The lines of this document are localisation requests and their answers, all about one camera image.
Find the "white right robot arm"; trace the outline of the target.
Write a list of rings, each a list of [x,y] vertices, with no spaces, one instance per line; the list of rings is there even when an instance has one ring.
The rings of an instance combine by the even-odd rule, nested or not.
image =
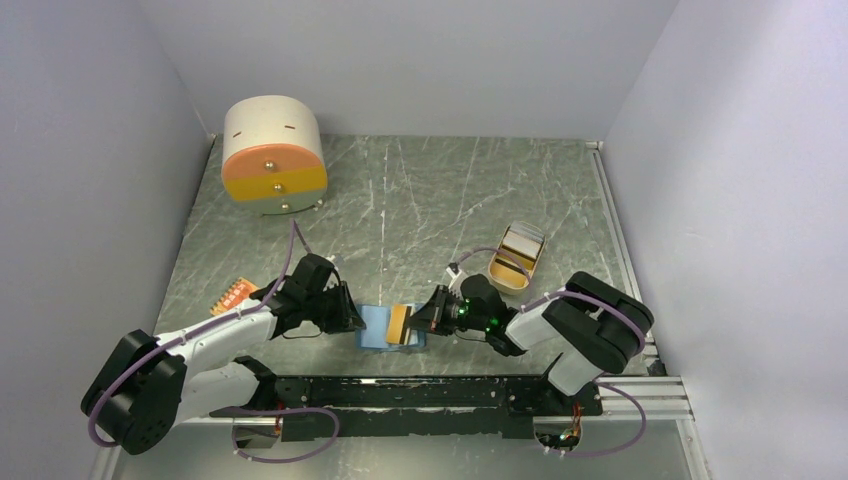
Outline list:
[[[622,373],[644,350],[654,323],[642,302],[584,271],[519,308],[509,306],[484,275],[459,273],[449,285],[438,286],[420,308],[407,310],[403,320],[407,329],[440,336],[480,332],[493,350],[507,357],[562,340],[565,348],[539,389],[542,406],[553,414],[573,406],[586,384]]]

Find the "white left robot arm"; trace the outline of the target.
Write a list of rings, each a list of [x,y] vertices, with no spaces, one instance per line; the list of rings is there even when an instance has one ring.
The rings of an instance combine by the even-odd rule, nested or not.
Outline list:
[[[312,253],[221,314],[158,336],[126,334],[81,400],[90,438],[137,455],[186,420],[217,411],[261,416],[283,405],[276,374],[243,351],[304,322],[322,334],[366,327],[336,266]]]

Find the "gold credit card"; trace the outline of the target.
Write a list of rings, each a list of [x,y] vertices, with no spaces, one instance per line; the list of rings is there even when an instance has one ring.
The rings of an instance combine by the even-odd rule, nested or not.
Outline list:
[[[408,318],[414,313],[409,304],[396,304],[391,307],[385,340],[390,346],[408,345],[412,336],[407,325]]]

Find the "stack of credit cards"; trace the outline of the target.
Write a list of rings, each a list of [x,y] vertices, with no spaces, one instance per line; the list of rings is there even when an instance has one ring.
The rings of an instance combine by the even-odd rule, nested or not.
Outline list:
[[[513,221],[506,228],[493,259],[521,273],[532,274],[546,244],[546,235],[523,221]]]

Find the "blue leather card holder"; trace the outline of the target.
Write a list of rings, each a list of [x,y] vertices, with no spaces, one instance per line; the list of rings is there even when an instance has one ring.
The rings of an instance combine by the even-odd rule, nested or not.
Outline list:
[[[391,308],[388,306],[358,304],[357,311],[366,328],[355,332],[356,346],[361,350],[395,352],[423,349],[427,343],[425,333],[412,331],[406,344],[390,344],[386,341]]]

